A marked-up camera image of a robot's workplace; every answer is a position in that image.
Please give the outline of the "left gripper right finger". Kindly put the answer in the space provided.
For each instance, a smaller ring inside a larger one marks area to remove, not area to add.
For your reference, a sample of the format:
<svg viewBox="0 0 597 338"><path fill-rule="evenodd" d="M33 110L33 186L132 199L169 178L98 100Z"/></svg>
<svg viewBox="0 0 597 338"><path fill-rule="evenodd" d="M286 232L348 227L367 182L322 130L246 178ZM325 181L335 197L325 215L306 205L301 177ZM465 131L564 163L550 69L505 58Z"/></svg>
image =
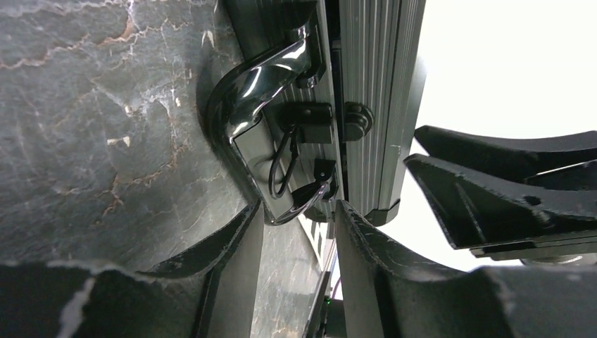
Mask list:
<svg viewBox="0 0 597 338"><path fill-rule="evenodd" d="M349 337L595 337L594 267L431 261L373 227L348 202L335 210Z"/></svg>

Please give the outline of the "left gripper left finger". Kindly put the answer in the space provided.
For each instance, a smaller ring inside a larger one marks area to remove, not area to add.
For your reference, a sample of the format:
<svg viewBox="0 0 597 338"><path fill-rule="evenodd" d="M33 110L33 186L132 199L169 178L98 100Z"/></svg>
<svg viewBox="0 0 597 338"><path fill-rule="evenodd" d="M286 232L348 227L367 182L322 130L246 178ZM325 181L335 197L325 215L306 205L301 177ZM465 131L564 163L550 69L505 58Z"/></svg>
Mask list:
<svg viewBox="0 0 597 338"><path fill-rule="evenodd" d="M1 264L2 337L249 337L264 211L147 271L103 261Z"/></svg>

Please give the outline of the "black poker set case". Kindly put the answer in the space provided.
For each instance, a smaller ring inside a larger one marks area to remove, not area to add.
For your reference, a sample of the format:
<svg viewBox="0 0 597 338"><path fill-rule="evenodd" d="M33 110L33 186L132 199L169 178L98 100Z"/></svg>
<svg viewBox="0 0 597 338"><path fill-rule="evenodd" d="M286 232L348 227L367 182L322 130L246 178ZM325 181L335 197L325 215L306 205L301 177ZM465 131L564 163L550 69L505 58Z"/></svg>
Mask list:
<svg viewBox="0 0 597 338"><path fill-rule="evenodd" d="M423 1L226 1L244 62L215 86L205 129L267 221L374 226L401 200L425 68Z"/></svg>

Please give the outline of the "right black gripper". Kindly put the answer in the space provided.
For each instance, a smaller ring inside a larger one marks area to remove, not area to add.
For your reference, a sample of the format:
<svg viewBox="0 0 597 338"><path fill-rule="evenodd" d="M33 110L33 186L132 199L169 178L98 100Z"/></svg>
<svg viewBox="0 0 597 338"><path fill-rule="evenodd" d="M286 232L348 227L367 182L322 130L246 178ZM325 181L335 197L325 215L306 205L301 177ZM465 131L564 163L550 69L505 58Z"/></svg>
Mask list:
<svg viewBox="0 0 597 338"><path fill-rule="evenodd" d="M595 160L595 130L506 139L424 125L414 136L431 157L415 154L405 165L452 247L493 261L596 255L596 191L515 183Z"/></svg>

